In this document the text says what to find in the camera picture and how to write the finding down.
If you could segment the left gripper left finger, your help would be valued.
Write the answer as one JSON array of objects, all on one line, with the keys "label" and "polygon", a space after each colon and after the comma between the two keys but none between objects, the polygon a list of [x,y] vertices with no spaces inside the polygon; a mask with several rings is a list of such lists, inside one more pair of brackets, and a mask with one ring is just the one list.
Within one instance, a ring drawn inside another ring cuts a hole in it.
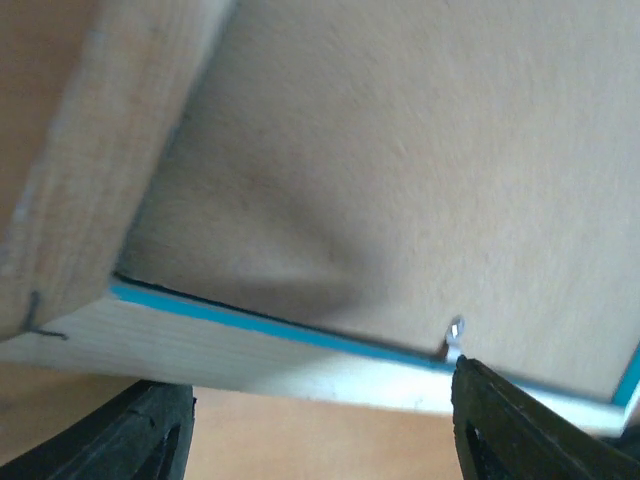
[{"label": "left gripper left finger", "polygon": [[139,381],[1,467],[3,479],[182,479],[195,423],[190,385]]}]

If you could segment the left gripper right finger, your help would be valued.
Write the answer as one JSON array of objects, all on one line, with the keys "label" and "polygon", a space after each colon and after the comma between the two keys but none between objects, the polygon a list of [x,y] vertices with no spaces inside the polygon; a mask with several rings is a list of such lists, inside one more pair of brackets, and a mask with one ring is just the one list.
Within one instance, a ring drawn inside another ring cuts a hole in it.
[{"label": "left gripper right finger", "polygon": [[476,359],[458,358],[453,432],[465,479],[637,479],[639,427],[593,437]]}]

